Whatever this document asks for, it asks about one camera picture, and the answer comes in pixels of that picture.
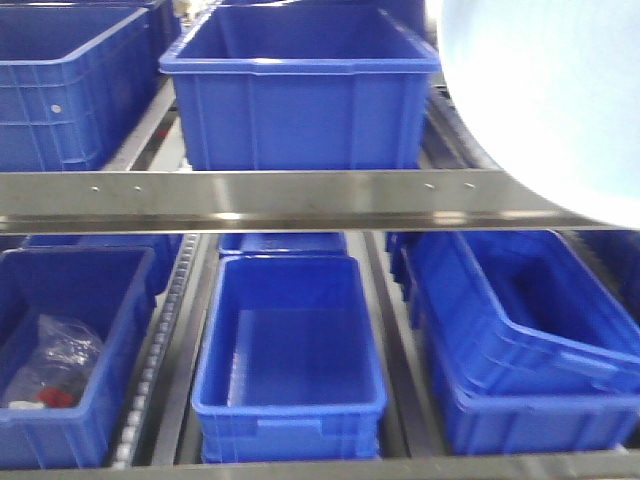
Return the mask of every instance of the tilted blue bin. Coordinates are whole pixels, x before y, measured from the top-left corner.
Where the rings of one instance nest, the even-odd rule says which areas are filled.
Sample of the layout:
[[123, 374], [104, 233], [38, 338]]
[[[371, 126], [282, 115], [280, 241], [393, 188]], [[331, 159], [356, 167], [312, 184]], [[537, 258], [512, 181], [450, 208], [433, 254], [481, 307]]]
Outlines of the tilted blue bin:
[[640, 391], [640, 329], [556, 234], [425, 233], [405, 252], [412, 311], [467, 391]]

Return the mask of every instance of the empty blue bin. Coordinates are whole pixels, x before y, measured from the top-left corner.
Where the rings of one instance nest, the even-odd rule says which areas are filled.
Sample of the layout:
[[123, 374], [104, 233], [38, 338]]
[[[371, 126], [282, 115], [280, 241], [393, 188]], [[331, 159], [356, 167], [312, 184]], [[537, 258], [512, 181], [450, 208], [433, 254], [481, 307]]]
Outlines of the empty blue bin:
[[220, 257], [229, 255], [347, 255], [344, 234], [227, 233], [220, 237]]
[[196, 170], [416, 168], [439, 69], [366, 3], [214, 6], [160, 65]]
[[205, 462], [373, 458], [385, 403], [353, 258], [222, 260], [192, 394]]
[[149, 247], [155, 255], [149, 269], [149, 286], [156, 295], [167, 288], [182, 235], [31, 235], [22, 248], [53, 246]]
[[458, 455], [615, 448], [638, 423], [640, 395], [478, 395], [434, 338], [433, 390], [447, 439]]
[[405, 251], [411, 308], [467, 391], [640, 391], [640, 329], [556, 234], [425, 233]]
[[1, 171], [95, 170], [155, 95], [145, 9], [0, 7]]

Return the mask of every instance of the metal frame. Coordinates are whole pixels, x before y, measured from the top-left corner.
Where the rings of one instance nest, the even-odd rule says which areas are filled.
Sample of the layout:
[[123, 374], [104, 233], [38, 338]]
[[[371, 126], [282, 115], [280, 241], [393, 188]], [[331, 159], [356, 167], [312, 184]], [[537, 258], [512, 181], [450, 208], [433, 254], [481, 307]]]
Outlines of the metal frame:
[[[166, 120], [173, 101], [167, 82], [104, 171], [0, 174], [0, 232], [611, 228], [558, 208], [498, 169], [436, 90], [432, 92], [432, 128], [425, 132], [422, 170], [188, 172], [176, 121], [150, 171], [132, 171], [142, 168], [144, 147]], [[363, 269], [377, 345], [385, 360], [392, 398], [383, 437], [385, 453], [395, 458], [189, 465], [197, 458], [200, 432], [188, 408], [188, 395], [216, 270], [215, 237], [203, 236], [203, 242], [196, 254], [198, 265], [185, 283], [176, 283], [179, 293], [173, 291], [178, 294], [165, 304], [168, 310], [161, 312], [160, 319], [171, 319], [159, 328], [170, 330], [175, 325], [176, 333], [171, 343], [150, 347], [146, 360], [156, 362], [154, 372], [147, 378], [143, 369], [137, 385], [146, 395], [133, 401], [125, 417], [139, 422], [125, 421], [116, 435], [122, 447], [119, 454], [115, 450], [116, 468], [0, 471], [0, 480], [640, 477], [640, 450], [446, 456], [419, 345], [407, 326], [397, 286], [384, 267], [382, 236], [371, 232], [351, 234], [350, 250]], [[162, 382], [153, 381], [160, 376], [171, 378], [166, 396], [158, 394], [157, 384]], [[162, 412], [146, 415], [154, 397], [162, 397]], [[153, 466], [129, 468], [136, 440], [156, 421], [155, 448], [149, 460]]]

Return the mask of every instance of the blurry white object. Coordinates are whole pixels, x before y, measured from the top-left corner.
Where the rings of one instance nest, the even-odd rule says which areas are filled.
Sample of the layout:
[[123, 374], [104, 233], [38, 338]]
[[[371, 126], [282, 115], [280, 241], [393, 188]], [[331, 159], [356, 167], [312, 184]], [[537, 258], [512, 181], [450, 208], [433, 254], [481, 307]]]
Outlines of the blurry white object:
[[640, 0], [445, 0], [438, 44], [460, 116], [500, 166], [640, 228]]
[[179, 17], [186, 17], [189, 22], [193, 22], [209, 3], [219, 2], [210, 0], [173, 0], [173, 10]]

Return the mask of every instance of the metal shelf beam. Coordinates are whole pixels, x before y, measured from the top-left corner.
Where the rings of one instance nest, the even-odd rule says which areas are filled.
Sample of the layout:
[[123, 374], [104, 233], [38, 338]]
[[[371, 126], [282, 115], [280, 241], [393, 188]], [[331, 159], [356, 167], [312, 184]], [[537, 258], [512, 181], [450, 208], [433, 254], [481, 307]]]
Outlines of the metal shelf beam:
[[0, 175], [2, 233], [544, 227], [604, 225], [493, 169]]

